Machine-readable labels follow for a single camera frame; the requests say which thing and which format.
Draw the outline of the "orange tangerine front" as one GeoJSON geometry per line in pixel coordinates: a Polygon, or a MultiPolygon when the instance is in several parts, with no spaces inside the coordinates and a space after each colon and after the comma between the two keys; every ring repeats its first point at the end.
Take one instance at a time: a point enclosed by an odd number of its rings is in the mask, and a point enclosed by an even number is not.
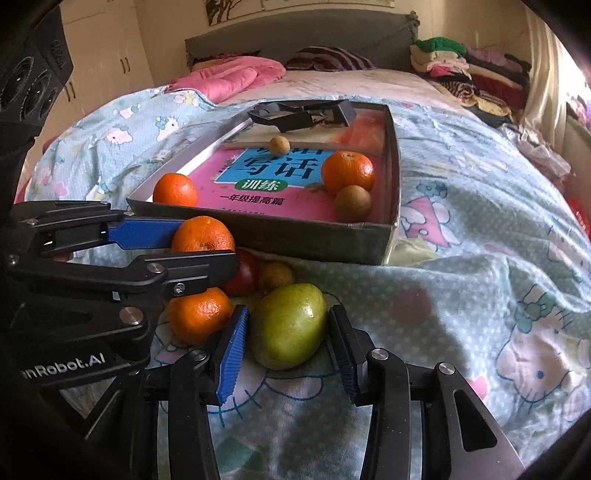
{"type": "Polygon", "coordinates": [[[169,301],[167,319],[173,334],[188,345],[204,345],[211,334],[223,329],[233,310],[231,299],[219,288],[169,301]]]}

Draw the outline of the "red tomato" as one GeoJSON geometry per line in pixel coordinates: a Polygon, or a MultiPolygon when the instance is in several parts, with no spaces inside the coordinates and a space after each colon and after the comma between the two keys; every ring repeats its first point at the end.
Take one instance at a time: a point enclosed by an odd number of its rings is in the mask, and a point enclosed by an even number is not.
{"type": "Polygon", "coordinates": [[[256,291],[259,260],[252,252],[242,248],[238,248],[235,254],[238,257],[238,271],[221,290],[231,297],[247,296],[256,291]]]}

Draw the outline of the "orange tangerine top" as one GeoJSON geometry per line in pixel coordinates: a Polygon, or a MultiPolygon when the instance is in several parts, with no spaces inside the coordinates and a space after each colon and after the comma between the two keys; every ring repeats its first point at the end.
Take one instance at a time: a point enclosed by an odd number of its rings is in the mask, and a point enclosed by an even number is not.
{"type": "Polygon", "coordinates": [[[197,187],[185,175],[166,173],[156,182],[152,201],[167,205],[197,207],[197,187]]]}

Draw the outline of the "small yellow-brown fruit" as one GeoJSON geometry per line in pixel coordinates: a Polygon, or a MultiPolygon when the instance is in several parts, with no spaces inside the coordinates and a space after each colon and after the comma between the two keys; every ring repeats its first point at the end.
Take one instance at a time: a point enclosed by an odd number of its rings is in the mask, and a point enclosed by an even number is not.
{"type": "Polygon", "coordinates": [[[263,292],[270,292],[293,283],[294,273],[286,264],[265,262],[259,267],[259,289],[263,292]]]}

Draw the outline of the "large green fruit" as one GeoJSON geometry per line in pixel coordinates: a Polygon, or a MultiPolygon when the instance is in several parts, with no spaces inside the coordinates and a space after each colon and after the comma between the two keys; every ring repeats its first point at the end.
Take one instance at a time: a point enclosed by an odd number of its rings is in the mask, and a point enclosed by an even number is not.
{"type": "Polygon", "coordinates": [[[315,355],[322,343],[328,306],[310,283],[279,287],[252,311],[249,342],[252,355],[270,370],[290,370],[315,355]]]}

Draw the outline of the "small brown longan fruit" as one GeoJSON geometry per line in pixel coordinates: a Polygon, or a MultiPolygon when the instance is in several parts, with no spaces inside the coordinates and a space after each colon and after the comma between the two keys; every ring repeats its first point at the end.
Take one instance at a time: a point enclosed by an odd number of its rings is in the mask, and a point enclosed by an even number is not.
{"type": "Polygon", "coordinates": [[[290,153],[290,141],[288,141],[283,135],[273,136],[273,138],[270,139],[269,150],[273,157],[283,157],[290,153]]]}

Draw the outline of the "small brown kiwi fruit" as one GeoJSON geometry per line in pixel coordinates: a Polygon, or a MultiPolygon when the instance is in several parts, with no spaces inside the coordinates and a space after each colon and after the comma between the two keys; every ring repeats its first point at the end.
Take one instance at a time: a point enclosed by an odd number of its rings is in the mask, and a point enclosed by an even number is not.
{"type": "Polygon", "coordinates": [[[342,188],[334,200],[335,216],[344,223],[362,222],[372,212],[372,196],[359,185],[342,188]]]}

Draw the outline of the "large orange tangerine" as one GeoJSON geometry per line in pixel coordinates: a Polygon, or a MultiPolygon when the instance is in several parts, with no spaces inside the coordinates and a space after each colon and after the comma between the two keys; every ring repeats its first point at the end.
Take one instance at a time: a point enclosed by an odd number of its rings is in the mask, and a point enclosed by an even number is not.
{"type": "Polygon", "coordinates": [[[375,185],[375,170],[372,160],[355,151],[339,150],[329,155],[322,163],[322,183],[332,196],[348,186],[360,186],[371,191],[375,185]]]}

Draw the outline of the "pink Chinese workbook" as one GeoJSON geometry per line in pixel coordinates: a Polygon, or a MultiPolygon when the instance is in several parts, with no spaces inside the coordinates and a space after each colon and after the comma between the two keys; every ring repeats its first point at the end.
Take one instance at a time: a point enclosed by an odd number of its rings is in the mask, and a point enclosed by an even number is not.
{"type": "Polygon", "coordinates": [[[322,164],[332,149],[297,149],[274,158],[266,148],[219,149],[188,177],[199,208],[297,220],[338,220],[324,190],[322,164]]]}

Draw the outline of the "Hello Kitty blue quilt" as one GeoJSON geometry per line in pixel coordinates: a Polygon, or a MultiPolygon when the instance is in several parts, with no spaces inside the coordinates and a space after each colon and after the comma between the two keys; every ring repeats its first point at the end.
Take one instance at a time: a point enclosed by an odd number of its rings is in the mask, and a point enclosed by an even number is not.
{"type": "MultiPolygon", "coordinates": [[[[28,201],[116,208],[181,148],[257,100],[335,98],[281,81],[222,103],[147,89],[107,103],[41,157],[28,201]]],[[[401,359],[455,364],[524,463],[590,407],[590,244],[565,199],[501,133],[437,93],[370,93],[394,120],[410,265],[291,259],[297,279],[337,296],[349,319],[401,359]]],[[[277,373],[246,360],[211,410],[225,479],[355,479],[370,412],[342,389],[329,354],[277,373]]]]}

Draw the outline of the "black gripper part in box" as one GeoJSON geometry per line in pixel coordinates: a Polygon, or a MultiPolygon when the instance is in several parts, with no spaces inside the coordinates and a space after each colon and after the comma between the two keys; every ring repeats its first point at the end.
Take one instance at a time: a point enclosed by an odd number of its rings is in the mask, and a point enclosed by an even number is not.
{"type": "Polygon", "coordinates": [[[346,99],[266,102],[247,114],[253,123],[276,127],[282,133],[317,125],[349,127],[356,119],[356,110],[346,99]]]}

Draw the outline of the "white wardrobe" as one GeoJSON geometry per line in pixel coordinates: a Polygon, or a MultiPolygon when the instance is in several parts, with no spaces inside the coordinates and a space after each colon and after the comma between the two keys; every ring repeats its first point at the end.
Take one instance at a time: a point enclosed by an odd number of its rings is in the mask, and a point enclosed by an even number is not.
{"type": "Polygon", "coordinates": [[[153,85],[132,0],[64,1],[62,23],[73,72],[28,154],[93,110],[153,85]]]}

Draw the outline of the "striped purple pillow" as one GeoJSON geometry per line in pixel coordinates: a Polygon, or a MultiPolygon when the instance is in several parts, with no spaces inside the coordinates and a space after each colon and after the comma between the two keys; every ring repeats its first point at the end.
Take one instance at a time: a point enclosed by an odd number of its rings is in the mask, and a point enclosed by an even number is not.
{"type": "Polygon", "coordinates": [[[345,72],[373,70],[366,57],[339,47],[308,46],[298,50],[284,64],[290,71],[345,72]]]}

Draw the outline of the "white plastic bag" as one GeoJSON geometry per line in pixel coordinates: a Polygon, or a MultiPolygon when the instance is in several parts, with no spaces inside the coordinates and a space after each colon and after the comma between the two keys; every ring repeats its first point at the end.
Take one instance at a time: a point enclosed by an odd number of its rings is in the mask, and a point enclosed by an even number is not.
{"type": "Polygon", "coordinates": [[[543,139],[537,130],[523,125],[504,123],[498,128],[548,180],[566,181],[570,164],[543,139]]]}

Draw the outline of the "tree wall painting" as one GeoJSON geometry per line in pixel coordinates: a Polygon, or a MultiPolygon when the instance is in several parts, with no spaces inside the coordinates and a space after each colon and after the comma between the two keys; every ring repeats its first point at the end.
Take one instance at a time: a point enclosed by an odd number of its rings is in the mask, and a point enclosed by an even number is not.
{"type": "Polygon", "coordinates": [[[327,5],[345,7],[394,8],[395,1],[384,0],[205,0],[204,8],[209,26],[263,12],[274,12],[298,7],[324,8],[327,5]]]}

